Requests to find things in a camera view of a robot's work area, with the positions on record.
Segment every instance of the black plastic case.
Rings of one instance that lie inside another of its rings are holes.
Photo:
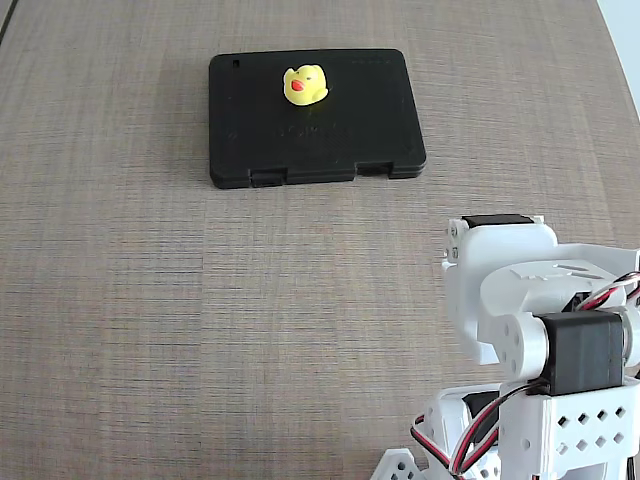
[[[295,106],[287,68],[317,64],[328,96]],[[218,55],[209,66],[210,173],[219,188],[416,177],[426,153],[398,50]]]

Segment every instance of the white wall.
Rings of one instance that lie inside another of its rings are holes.
[[[640,112],[640,0],[598,0],[598,4]]]

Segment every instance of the duck's orange beak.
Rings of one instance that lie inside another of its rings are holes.
[[[291,88],[295,92],[301,92],[302,90],[304,90],[304,83],[302,83],[300,80],[293,80],[291,82]]]

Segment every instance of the yellow rubber duck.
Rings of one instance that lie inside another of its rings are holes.
[[[284,96],[294,105],[304,107],[327,96],[327,79],[320,65],[302,65],[284,72]]]

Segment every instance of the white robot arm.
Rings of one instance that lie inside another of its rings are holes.
[[[499,429],[489,425],[497,445],[453,476],[624,480],[640,440],[640,382],[624,375],[640,363],[640,251],[558,244],[542,217],[520,215],[450,220],[448,237],[449,320],[465,351],[500,363],[507,382],[441,392],[415,430],[447,460],[426,449],[420,472],[408,450],[389,450],[372,479],[450,480],[443,464],[480,410],[536,382],[500,404]]]

